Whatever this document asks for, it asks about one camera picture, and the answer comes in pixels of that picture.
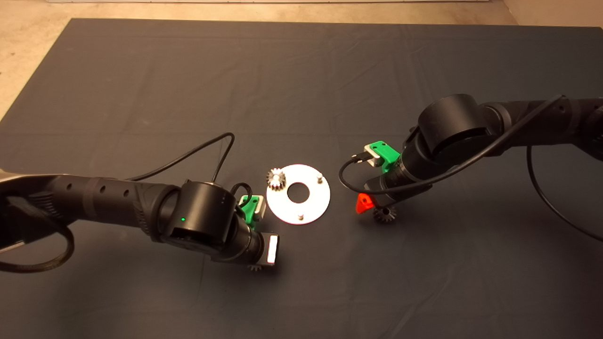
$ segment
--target bevel gear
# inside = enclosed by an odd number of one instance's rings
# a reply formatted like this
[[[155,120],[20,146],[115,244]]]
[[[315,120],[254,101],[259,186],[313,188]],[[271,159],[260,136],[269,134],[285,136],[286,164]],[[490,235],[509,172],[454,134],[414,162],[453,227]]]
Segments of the bevel gear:
[[[273,168],[266,175],[266,182],[273,191],[280,191],[285,187],[285,173],[280,168]]]

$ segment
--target metal gear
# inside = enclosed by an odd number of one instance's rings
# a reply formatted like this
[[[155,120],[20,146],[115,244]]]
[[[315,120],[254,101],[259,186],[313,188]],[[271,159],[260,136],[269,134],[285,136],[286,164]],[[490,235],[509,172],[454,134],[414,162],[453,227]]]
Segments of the metal gear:
[[[382,224],[389,224],[396,219],[398,213],[393,207],[376,208],[373,211],[373,218]]]
[[[273,191],[280,191],[285,187],[285,173],[280,168],[271,169],[266,175],[266,183]]]

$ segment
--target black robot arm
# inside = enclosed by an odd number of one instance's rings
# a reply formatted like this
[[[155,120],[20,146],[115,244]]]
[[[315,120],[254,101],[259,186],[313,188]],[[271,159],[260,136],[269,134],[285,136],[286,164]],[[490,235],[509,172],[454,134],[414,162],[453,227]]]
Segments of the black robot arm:
[[[451,95],[428,106],[411,129],[400,157],[386,173],[363,189],[378,208],[390,206],[431,188],[481,156],[498,156],[510,147],[574,144],[603,160],[603,99],[477,102],[466,94]],[[348,161],[374,160],[364,152]]]
[[[233,194],[214,183],[178,187],[0,171],[0,197],[0,250],[56,232],[41,225],[41,211],[65,228],[75,220],[139,227],[155,242],[203,252],[214,261],[272,266],[276,260],[278,235],[250,228]],[[19,201],[31,206],[20,208]]]

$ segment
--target black cable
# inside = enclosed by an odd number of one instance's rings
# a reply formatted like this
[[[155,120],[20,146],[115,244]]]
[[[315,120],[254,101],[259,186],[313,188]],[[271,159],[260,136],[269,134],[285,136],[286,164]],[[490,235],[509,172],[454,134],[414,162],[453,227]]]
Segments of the black cable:
[[[57,257],[50,259],[49,261],[41,262],[39,264],[23,265],[0,261],[0,271],[11,273],[44,272],[63,265],[67,260],[69,260],[69,258],[71,258],[71,255],[73,255],[75,250],[75,240],[73,233],[71,233],[71,230],[69,230],[66,226],[57,224],[55,221],[50,219],[50,217],[48,217],[38,208],[32,206],[26,199],[22,197],[7,197],[7,200],[12,206],[19,209],[21,212],[31,217],[39,219],[42,223],[49,225],[57,233],[61,234],[65,238],[65,240],[67,240],[67,248],[62,254],[58,255]]]
[[[230,142],[228,144],[228,147],[226,148],[226,151],[222,155],[222,158],[220,158],[220,161],[218,162],[218,167],[216,168],[216,171],[214,172],[213,177],[212,177],[212,182],[215,182],[216,179],[217,179],[217,177],[218,177],[218,173],[220,172],[220,169],[222,168],[222,164],[226,160],[226,157],[228,156],[228,153],[230,152],[230,149],[232,148],[232,145],[235,143],[235,135],[233,133],[231,133],[231,132],[227,132],[227,133],[221,134],[221,135],[219,135],[219,136],[217,136],[217,137],[215,137],[215,138],[213,138],[213,139],[211,139],[211,140],[209,140],[207,142],[204,142],[201,145],[199,145],[199,146],[191,149],[190,151],[186,152],[185,154],[182,154],[178,158],[172,160],[171,162],[169,162],[169,163],[167,163],[167,164],[165,164],[165,165],[163,165],[161,167],[158,167],[158,168],[156,168],[156,169],[154,169],[154,170],[152,170],[152,171],[150,171],[148,173],[141,174],[141,175],[136,176],[136,177],[128,178],[126,180],[137,182],[137,181],[144,180],[144,179],[150,178],[152,176],[155,176],[155,175],[157,175],[157,174],[159,174],[159,173],[167,170],[168,168],[176,165],[177,163],[181,162],[182,160],[185,160],[186,158],[188,158],[189,156],[195,154],[196,152],[198,152],[198,151],[206,148],[207,146],[212,145],[212,144],[214,144],[214,143],[216,143],[216,142],[218,142],[218,141],[220,141],[220,140],[222,140],[222,139],[224,139],[224,138],[226,138],[228,136],[230,136]]]
[[[253,191],[251,190],[251,186],[249,186],[249,184],[244,183],[244,182],[235,183],[235,185],[232,186],[232,188],[230,189],[230,193],[232,195],[234,195],[237,192],[237,190],[239,188],[241,188],[241,187],[245,188],[245,190],[247,191],[248,198],[241,205],[239,205],[240,208],[242,208],[243,206],[247,205],[249,203],[249,201],[251,201],[251,196],[253,195]]]
[[[358,193],[366,193],[366,194],[398,193],[398,192],[408,191],[410,189],[421,188],[424,186],[431,185],[433,183],[437,183],[437,182],[442,181],[448,177],[451,177],[451,176],[455,175],[456,173],[459,173],[460,171],[464,170],[465,168],[473,165],[475,162],[477,162],[479,159],[482,159],[485,155],[487,155],[489,152],[494,150],[496,147],[499,147],[502,144],[504,144],[506,141],[509,140],[510,137],[514,136],[519,130],[521,130],[525,125],[527,125],[530,121],[532,121],[542,111],[548,109],[550,106],[554,105],[557,101],[559,101],[563,97],[564,97],[563,95],[557,95],[554,98],[551,98],[551,99],[543,102],[538,107],[536,107],[534,110],[532,110],[527,115],[525,115],[522,119],[520,119],[517,122],[517,124],[515,124],[511,128],[509,128],[505,133],[503,133],[501,136],[499,136],[495,141],[493,141],[486,148],[484,148],[483,150],[481,150],[480,152],[478,152],[471,158],[467,159],[460,165],[455,166],[454,168],[446,171],[445,173],[440,174],[439,176],[435,176],[433,178],[430,178],[427,180],[422,180],[422,181],[415,182],[415,183],[408,184],[408,185],[403,185],[403,186],[399,186],[399,187],[395,187],[395,188],[381,189],[378,191],[370,191],[367,189],[356,188],[344,179],[343,172],[352,163],[360,163],[360,162],[364,162],[364,161],[372,158],[372,156],[365,154],[367,152],[364,152],[364,153],[360,153],[360,154],[356,154],[356,155],[352,156],[352,158],[350,160],[348,160],[344,163],[344,165],[339,169],[339,180],[342,185],[351,189],[352,191],[355,191]]]
[[[582,234],[585,234],[595,240],[603,242],[603,237],[596,235],[594,233],[591,233],[591,231],[585,230],[582,227],[579,227],[578,225],[569,221],[555,206],[553,206],[553,204],[545,196],[545,193],[540,188],[540,185],[538,184],[538,181],[536,180],[536,175],[534,174],[534,167],[532,165],[532,147],[531,146],[526,147],[526,162],[528,163],[529,179],[530,179],[530,181],[532,181],[532,186],[534,186],[534,189],[536,190],[536,193],[538,193],[538,196],[551,209],[551,211],[553,211],[554,214],[556,214],[558,217],[560,217],[568,225],[570,225],[573,228],[575,228],[576,230],[580,231]]]

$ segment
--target center hole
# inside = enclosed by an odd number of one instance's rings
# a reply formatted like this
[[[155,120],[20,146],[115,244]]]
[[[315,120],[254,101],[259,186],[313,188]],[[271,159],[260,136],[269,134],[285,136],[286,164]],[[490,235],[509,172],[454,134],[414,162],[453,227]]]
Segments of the center hole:
[[[308,187],[306,185],[297,182],[289,186],[289,189],[287,190],[287,195],[289,196],[289,199],[291,199],[291,201],[299,204],[308,199],[308,197],[310,196],[310,190],[308,190]]]

